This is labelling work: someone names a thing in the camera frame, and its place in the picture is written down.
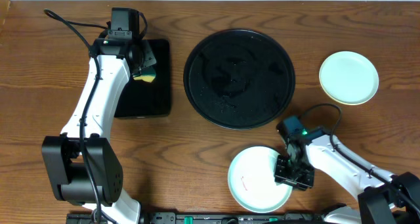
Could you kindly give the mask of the light green plate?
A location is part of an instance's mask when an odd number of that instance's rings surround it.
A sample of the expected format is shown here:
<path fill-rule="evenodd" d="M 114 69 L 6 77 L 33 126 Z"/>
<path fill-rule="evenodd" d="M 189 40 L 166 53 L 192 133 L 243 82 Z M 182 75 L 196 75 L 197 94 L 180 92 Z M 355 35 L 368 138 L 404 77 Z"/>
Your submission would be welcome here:
<path fill-rule="evenodd" d="M 346 105 L 364 104 L 379 88 L 379 74 L 365 56 L 339 51 L 328 56 L 318 74 L 320 85 L 331 99 Z"/>
<path fill-rule="evenodd" d="M 275 182 L 279 153 L 267 146 L 252 146 L 239 152 L 228 169 L 230 193 L 243 208 L 270 213 L 281 208 L 292 193 L 289 185 Z"/>

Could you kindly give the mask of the round black tray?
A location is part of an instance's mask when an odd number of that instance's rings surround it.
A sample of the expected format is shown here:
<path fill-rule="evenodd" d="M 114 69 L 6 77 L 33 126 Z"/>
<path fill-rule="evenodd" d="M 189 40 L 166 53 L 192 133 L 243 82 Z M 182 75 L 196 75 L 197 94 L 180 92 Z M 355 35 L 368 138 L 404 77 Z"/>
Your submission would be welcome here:
<path fill-rule="evenodd" d="M 275 39 L 255 30 L 228 29 L 193 48 L 183 84 L 194 110 L 209 122 L 253 129 L 285 111 L 296 76 L 288 53 Z"/>

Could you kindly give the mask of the green yellow sponge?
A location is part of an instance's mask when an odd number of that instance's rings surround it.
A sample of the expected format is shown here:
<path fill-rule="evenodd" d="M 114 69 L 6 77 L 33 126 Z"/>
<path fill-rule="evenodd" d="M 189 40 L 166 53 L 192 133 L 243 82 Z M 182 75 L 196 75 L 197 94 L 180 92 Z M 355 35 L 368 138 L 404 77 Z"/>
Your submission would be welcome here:
<path fill-rule="evenodd" d="M 152 83 L 156 78 L 156 71 L 153 66 L 140 69 L 137 73 L 133 74 L 135 81 L 145 81 L 146 83 Z"/>

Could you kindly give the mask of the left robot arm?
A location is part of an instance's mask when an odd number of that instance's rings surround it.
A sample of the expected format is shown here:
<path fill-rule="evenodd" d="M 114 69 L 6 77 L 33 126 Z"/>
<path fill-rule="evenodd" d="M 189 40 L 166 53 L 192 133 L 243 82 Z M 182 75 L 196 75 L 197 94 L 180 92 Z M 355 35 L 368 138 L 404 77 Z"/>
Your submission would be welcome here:
<path fill-rule="evenodd" d="M 110 145 L 119 98 L 135 74 L 147 68 L 144 15 L 114 7 L 111 21 L 88 49 L 89 71 L 77 106 L 41 152 L 54 197 L 91 211 L 91 223 L 143 223 L 141 204 L 123 188 L 123 169 Z"/>

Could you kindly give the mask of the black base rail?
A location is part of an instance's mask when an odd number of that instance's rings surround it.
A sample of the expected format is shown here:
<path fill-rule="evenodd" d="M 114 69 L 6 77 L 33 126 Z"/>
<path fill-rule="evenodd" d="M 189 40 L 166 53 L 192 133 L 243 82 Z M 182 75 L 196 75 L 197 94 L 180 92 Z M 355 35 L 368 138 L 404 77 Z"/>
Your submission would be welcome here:
<path fill-rule="evenodd" d="M 155 212 L 142 214 L 139 223 L 149 224 L 274 224 L 274 223 L 326 223 L 322 215 L 286 213 L 283 215 L 235 214 L 179 214 Z"/>

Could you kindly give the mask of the black rectangular tray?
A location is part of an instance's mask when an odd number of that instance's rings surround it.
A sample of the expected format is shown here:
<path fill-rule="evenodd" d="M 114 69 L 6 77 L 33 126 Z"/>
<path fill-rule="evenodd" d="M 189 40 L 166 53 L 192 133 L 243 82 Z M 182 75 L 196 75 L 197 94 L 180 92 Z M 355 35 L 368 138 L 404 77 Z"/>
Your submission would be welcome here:
<path fill-rule="evenodd" d="M 145 67 L 153 66 L 152 83 L 135 81 L 131 76 L 122 90 L 115 118 L 166 116 L 171 110 L 171 60 L 169 42 L 165 39 L 144 40 Z"/>

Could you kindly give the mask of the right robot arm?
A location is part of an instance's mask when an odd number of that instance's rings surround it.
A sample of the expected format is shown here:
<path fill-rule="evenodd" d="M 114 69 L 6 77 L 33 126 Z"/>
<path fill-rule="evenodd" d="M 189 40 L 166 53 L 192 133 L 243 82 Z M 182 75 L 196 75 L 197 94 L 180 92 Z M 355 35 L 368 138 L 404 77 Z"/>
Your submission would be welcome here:
<path fill-rule="evenodd" d="M 297 190 L 314 186 L 314 172 L 329 175 L 358 201 L 358 210 L 340 206 L 323 216 L 325 223 L 418 223 L 419 178 L 395 175 L 369 163 L 335 136 L 298 130 L 282 133 L 287 156 L 277 158 L 277 183 Z"/>

